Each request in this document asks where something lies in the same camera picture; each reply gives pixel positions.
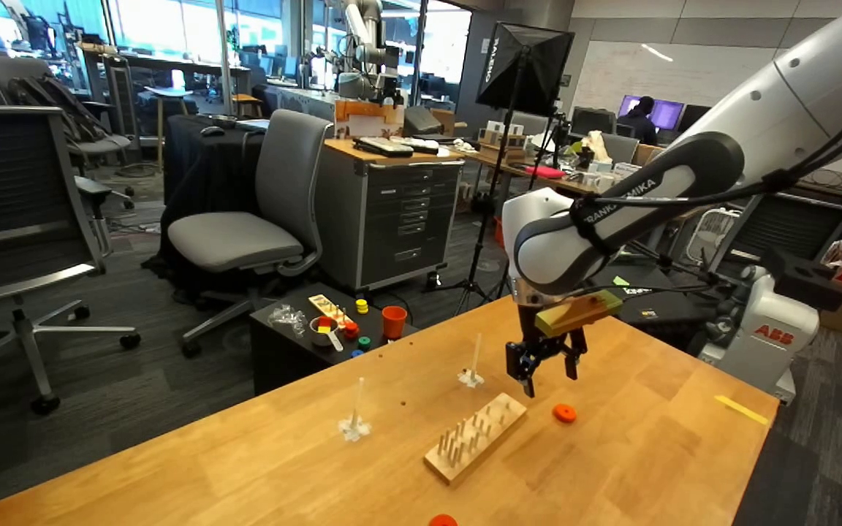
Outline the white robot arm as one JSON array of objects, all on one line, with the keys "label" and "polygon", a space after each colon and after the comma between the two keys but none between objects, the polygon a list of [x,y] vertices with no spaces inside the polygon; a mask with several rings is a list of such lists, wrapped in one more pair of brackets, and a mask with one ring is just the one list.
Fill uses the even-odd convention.
[{"label": "white robot arm", "polygon": [[507,374],[534,394],[534,370],[561,355],[575,378],[574,332],[546,333],[539,314],[569,308],[641,235],[698,206],[778,193],[842,159],[842,16],[729,92],[650,165],[593,196],[539,188],[502,206],[502,248],[520,342]]}]

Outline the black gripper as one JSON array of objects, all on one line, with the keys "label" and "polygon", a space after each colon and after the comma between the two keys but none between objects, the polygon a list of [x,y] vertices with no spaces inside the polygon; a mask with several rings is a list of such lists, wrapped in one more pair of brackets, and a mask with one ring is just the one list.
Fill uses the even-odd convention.
[{"label": "black gripper", "polygon": [[534,327],[534,316],[542,310],[546,308],[520,308],[517,316],[520,316],[524,342],[507,346],[507,374],[517,381],[526,394],[534,394],[531,374],[542,365],[542,359],[565,355],[565,374],[569,381],[578,381],[578,359],[587,355],[585,332],[546,339]]}]

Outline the white ABB robot base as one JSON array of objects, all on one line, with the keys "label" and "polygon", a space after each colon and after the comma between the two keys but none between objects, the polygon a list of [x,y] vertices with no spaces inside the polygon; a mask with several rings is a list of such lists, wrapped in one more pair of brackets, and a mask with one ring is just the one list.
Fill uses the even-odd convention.
[{"label": "white ABB robot base", "polygon": [[745,299],[732,339],[707,342],[698,356],[789,403],[796,399],[793,359],[819,333],[819,310],[778,294],[762,267],[748,267],[743,278]]}]

